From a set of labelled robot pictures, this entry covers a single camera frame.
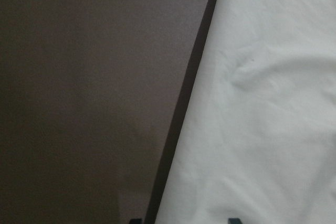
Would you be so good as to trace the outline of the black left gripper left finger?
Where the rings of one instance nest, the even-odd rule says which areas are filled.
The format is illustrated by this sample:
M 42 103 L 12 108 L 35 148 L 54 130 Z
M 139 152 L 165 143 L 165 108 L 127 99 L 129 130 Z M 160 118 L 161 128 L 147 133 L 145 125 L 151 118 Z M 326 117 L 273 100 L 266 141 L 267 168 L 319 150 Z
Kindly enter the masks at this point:
M 141 218 L 131 219 L 130 224 L 142 224 L 142 219 Z

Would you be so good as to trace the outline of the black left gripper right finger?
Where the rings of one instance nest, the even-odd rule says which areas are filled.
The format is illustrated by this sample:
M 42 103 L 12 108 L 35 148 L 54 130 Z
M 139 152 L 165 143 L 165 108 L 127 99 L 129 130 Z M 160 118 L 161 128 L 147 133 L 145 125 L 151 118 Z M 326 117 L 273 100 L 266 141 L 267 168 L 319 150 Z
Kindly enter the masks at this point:
M 239 218 L 228 218 L 228 224 L 240 224 Z

